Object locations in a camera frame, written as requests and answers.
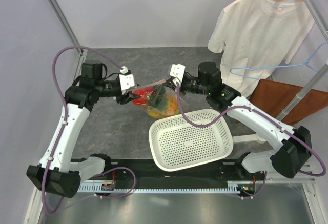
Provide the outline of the red orange peach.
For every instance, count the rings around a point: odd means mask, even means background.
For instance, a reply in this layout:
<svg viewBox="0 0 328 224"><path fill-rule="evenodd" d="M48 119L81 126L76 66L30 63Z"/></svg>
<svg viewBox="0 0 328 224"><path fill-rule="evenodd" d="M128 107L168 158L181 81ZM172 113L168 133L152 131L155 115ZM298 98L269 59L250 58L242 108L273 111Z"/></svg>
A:
<svg viewBox="0 0 328 224"><path fill-rule="evenodd" d="M139 98L132 101L133 104L138 106L146 105L153 96L153 87L144 87L133 91L133 94L139 95Z"/></svg>

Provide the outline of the clear zip top bag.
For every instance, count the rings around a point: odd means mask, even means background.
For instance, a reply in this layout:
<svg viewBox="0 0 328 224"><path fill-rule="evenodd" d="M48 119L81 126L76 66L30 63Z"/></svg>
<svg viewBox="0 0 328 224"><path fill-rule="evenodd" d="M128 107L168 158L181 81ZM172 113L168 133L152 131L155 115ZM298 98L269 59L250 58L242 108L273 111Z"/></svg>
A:
<svg viewBox="0 0 328 224"><path fill-rule="evenodd" d="M180 113L175 88L164 80L135 88L132 93L138 96L132 103L152 118L162 119Z"/></svg>

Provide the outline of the orange toy pineapple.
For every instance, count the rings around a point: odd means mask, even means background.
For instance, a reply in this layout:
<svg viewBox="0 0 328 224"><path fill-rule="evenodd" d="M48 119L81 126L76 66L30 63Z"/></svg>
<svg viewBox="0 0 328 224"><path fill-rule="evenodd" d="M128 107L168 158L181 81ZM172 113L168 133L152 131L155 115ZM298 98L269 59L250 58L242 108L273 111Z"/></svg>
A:
<svg viewBox="0 0 328 224"><path fill-rule="evenodd" d="M179 114L180 109L175 91L164 84L153 85L153 96L146 104L146 112L157 119Z"/></svg>

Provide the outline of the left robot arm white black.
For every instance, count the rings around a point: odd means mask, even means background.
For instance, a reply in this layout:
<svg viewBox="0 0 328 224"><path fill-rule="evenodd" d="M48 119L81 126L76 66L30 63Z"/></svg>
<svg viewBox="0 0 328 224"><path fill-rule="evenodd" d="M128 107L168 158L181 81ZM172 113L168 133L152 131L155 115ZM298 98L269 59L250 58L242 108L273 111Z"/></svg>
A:
<svg viewBox="0 0 328 224"><path fill-rule="evenodd" d="M40 191L72 198L82 182L95 175L100 179L111 177L111 158L102 153L71 164L80 131L99 99L115 97L119 104L126 104L137 98L130 90L135 81L127 67L122 67L115 80L103 76L106 71L102 62L87 61L82 65L81 76L65 92L61 118L53 138L38 165L27 168L27 177Z"/></svg>

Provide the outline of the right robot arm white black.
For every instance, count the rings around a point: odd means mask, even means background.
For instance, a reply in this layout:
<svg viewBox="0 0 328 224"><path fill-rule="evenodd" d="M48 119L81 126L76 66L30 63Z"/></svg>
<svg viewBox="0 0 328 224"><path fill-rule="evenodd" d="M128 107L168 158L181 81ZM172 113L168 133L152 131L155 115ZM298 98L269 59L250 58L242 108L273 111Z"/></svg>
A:
<svg viewBox="0 0 328 224"><path fill-rule="evenodd" d="M240 164L234 168L239 179L248 179L259 171L276 171L286 178L294 178L310 158L309 130L286 125L254 106L240 92L223 83L214 62L199 64L197 77L188 74L184 65L172 64L169 77L166 83L178 94L205 95L211 108L246 125L271 145L269 151L241 156Z"/></svg>

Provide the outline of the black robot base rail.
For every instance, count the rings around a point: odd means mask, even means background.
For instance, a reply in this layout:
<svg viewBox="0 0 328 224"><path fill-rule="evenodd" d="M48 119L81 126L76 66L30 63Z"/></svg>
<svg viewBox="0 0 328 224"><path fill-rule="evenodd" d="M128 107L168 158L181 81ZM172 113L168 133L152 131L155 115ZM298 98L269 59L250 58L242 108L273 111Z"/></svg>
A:
<svg viewBox="0 0 328 224"><path fill-rule="evenodd" d="M225 188L228 183L259 183L265 173L248 173L237 159L224 159L185 170L166 172L152 159L114 159L112 167L120 170L109 173L100 179L88 181L118 184L119 188Z"/></svg>

